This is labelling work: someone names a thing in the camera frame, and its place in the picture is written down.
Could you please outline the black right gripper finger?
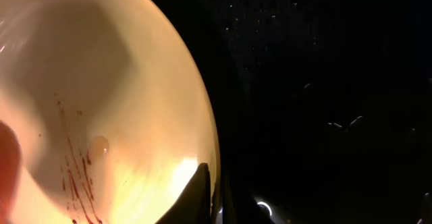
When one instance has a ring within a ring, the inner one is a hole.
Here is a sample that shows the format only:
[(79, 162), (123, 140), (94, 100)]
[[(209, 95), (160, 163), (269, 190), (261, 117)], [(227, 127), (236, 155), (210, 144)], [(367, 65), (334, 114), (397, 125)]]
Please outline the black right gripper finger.
[(157, 224), (209, 224), (211, 217), (209, 167), (201, 163), (173, 206)]

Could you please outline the yellow plate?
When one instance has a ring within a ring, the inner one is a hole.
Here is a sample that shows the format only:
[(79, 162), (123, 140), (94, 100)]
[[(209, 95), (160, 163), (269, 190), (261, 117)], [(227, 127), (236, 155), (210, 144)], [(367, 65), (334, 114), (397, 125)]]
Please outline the yellow plate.
[(152, 0), (1, 0), (1, 120), (20, 145), (8, 223), (157, 223), (201, 163), (203, 79)]

